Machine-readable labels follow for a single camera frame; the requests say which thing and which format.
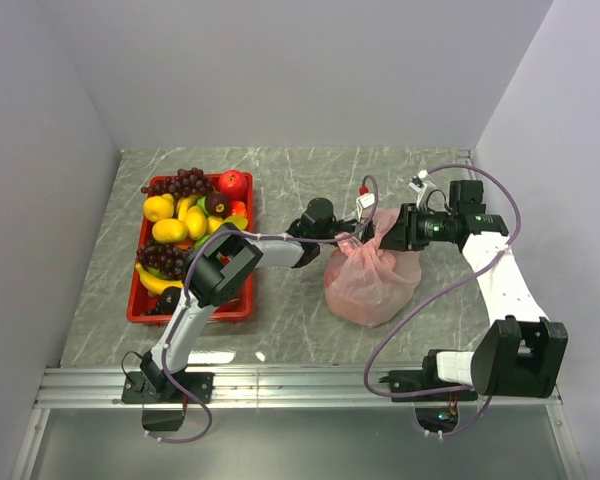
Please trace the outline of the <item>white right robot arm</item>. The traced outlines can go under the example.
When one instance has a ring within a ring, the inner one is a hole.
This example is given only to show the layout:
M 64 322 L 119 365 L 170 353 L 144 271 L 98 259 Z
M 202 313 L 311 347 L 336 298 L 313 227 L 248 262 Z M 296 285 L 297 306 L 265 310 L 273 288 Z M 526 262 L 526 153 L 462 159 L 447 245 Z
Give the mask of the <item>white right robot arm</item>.
M 432 350 L 415 387 L 432 399 L 453 389 L 479 395 L 547 398 L 568 343 L 566 327 L 552 322 L 530 293 L 511 250 L 503 218 L 490 214 L 479 180 L 451 182 L 447 207 L 401 206 L 381 241 L 384 250 L 421 251 L 432 242 L 457 246 L 477 276 L 490 327 L 473 351 Z

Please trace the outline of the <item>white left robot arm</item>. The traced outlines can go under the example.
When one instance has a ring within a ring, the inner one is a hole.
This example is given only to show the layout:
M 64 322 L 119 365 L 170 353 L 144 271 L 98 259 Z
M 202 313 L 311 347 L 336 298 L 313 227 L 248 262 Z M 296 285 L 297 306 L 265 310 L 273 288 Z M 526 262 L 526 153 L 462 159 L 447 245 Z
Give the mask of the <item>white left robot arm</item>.
M 140 356 L 137 371 L 125 375 L 124 404 L 178 403 L 210 382 L 186 371 L 189 354 L 212 314 L 233 299 L 258 268 L 302 268 L 320 246 L 368 236 L 377 204 L 362 220 L 338 220 L 326 198 L 311 200 L 300 218 L 278 234 L 250 233 L 222 226 L 187 260 L 179 300 L 158 343 Z

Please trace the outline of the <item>pink plastic bag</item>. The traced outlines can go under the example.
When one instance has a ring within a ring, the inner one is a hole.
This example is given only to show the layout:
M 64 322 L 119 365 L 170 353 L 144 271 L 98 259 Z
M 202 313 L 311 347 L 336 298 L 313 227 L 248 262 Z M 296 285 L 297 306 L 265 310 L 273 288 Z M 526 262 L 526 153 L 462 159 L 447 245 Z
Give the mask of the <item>pink plastic bag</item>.
M 412 299 L 421 280 L 419 254 L 380 247 L 398 214 L 397 209 L 380 208 L 370 240 L 353 237 L 337 243 L 324 273 L 326 302 L 335 316 L 373 328 L 390 321 Z

